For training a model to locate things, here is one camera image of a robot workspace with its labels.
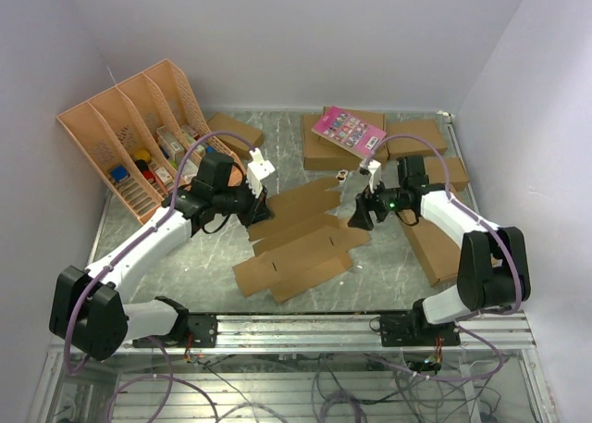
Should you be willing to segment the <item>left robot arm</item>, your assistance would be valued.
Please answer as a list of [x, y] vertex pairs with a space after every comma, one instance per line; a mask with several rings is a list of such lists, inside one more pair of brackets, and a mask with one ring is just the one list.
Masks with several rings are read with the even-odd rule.
[[130, 296], [159, 260], [221, 215], [248, 228], [272, 218], [265, 180], [275, 175], [260, 150], [232, 186], [237, 164], [228, 155], [206, 155], [191, 183], [179, 186], [153, 216], [111, 254], [85, 269], [65, 268], [57, 277], [49, 330], [89, 357], [103, 361], [128, 341], [157, 338], [178, 346], [194, 335], [190, 312], [165, 296], [133, 304]]

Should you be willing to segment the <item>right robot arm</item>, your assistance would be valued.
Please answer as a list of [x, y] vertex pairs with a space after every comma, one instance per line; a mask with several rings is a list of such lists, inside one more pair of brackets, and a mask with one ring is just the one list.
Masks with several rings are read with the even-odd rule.
[[457, 345], [457, 319], [480, 312], [511, 314], [530, 297], [523, 233], [484, 219], [463, 205], [448, 183], [430, 181], [421, 156], [398, 160], [395, 188], [385, 186], [375, 160], [363, 160], [360, 171], [369, 180], [355, 197], [349, 227], [370, 231], [388, 214], [410, 211], [414, 226], [429, 222], [460, 249], [454, 286], [416, 301], [409, 310], [380, 314], [378, 331], [384, 346]]

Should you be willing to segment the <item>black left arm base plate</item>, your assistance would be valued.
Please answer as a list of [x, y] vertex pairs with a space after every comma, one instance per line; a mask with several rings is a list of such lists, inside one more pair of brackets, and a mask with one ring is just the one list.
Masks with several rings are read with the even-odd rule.
[[134, 348], [156, 347], [159, 341], [165, 348], [214, 348], [218, 320], [212, 314], [189, 313], [179, 317], [169, 333], [144, 337], [132, 341]]

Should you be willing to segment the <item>cardboard box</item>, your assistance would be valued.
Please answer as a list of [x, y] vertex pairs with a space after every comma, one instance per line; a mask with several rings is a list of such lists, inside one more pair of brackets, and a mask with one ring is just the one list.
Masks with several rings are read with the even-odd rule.
[[253, 257], [233, 267], [243, 296], [269, 290], [282, 304], [353, 266], [349, 251], [370, 234], [329, 213], [340, 206], [338, 185], [324, 177], [269, 198], [274, 217], [248, 229]]

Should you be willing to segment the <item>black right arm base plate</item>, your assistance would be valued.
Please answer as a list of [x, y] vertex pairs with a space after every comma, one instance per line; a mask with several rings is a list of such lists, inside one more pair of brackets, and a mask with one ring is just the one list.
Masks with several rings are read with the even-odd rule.
[[458, 346], [460, 336], [453, 323], [429, 324], [417, 310], [398, 310], [379, 316], [379, 333], [383, 347]]

